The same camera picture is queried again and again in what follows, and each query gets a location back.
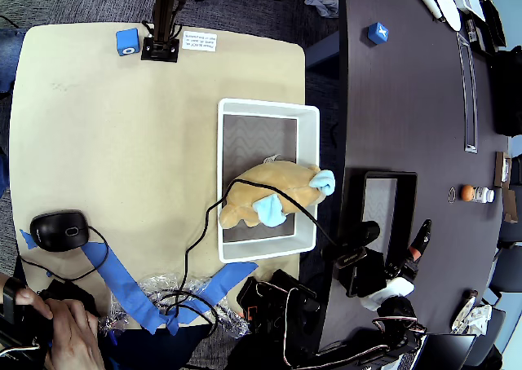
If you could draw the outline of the person's left hand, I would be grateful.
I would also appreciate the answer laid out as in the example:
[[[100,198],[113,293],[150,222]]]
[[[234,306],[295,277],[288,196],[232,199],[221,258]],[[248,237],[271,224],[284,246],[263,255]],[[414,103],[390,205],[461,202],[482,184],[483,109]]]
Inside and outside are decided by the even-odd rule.
[[[15,296],[17,305],[31,306],[46,319],[52,319],[53,314],[50,307],[32,289],[24,288],[17,292]]]

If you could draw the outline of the person's right hand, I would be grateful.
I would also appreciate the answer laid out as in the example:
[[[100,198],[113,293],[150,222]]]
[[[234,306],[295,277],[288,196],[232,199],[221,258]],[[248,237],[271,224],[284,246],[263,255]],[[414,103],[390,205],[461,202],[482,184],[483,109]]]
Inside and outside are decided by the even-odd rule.
[[[98,344],[98,319],[78,300],[48,299],[53,338],[45,369],[105,369]]]

